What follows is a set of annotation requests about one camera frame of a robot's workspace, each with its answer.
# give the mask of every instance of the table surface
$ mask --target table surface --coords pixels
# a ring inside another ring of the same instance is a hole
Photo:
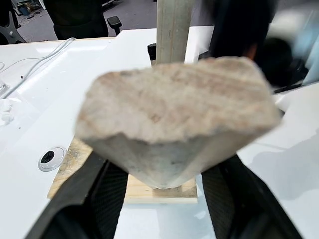
[[[186,62],[209,45],[212,27],[191,27]],[[14,121],[0,128],[0,238],[22,238],[48,203],[57,173],[37,163],[50,148],[68,148],[85,92],[99,75],[150,67],[147,45],[156,29],[124,30],[116,39],[77,40],[32,75],[14,94]],[[11,63],[50,53],[60,42],[0,46],[0,61]],[[13,86],[34,64],[27,60],[0,74]],[[274,98],[286,110],[283,124],[241,149],[238,155],[273,191],[305,238],[319,237],[319,84]],[[213,239],[201,177],[198,204],[124,205],[116,239]]]

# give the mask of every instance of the office chair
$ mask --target office chair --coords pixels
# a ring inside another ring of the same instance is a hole
[[[10,0],[4,0],[0,7],[0,45],[24,43],[18,31],[18,20]]]
[[[59,40],[108,37],[100,0],[43,0]]]

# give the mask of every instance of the wooden base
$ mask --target wooden base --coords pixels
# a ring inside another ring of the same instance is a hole
[[[52,199],[60,186],[75,173],[86,161],[92,148],[74,138],[68,152],[51,185],[48,198]],[[185,184],[167,190],[152,189],[141,181],[129,175],[124,203],[154,204],[154,203],[197,203],[197,187],[195,179]]]
[[[156,203],[197,203],[197,187],[195,178],[173,189],[152,189],[129,175],[124,203],[156,204]]]

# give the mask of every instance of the white cable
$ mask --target white cable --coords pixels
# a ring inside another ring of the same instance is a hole
[[[7,98],[9,95],[11,95],[17,88],[19,88],[27,79],[28,77],[34,73],[32,72],[34,70],[34,68],[36,66],[38,66],[42,61],[46,60],[46,59],[49,59],[50,57],[53,57],[57,54],[59,54],[63,49],[65,49],[68,45],[71,44],[72,41],[74,41],[75,38],[72,37],[72,38],[69,38],[67,39],[66,41],[62,42],[61,44],[59,44],[50,54],[48,54],[47,56],[44,56],[44,57],[39,57],[39,58],[25,58],[25,59],[22,59],[22,60],[19,60],[17,62],[14,62],[13,64],[11,64],[10,66],[8,66],[7,68],[5,68],[4,70],[0,71],[0,73],[2,73],[3,71],[7,70],[8,68],[10,68],[11,66],[13,66],[14,64],[20,62],[20,61],[24,61],[24,60],[29,60],[29,59],[40,59],[38,62],[36,62],[29,70],[28,72],[24,75],[24,76],[21,76],[22,77],[22,80],[16,85],[14,86],[13,88],[11,88],[8,92],[6,92],[1,98],[2,99],[5,99]]]

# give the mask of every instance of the wooden post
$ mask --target wooden post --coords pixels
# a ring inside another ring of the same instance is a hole
[[[194,0],[158,0],[157,64],[184,62]]]

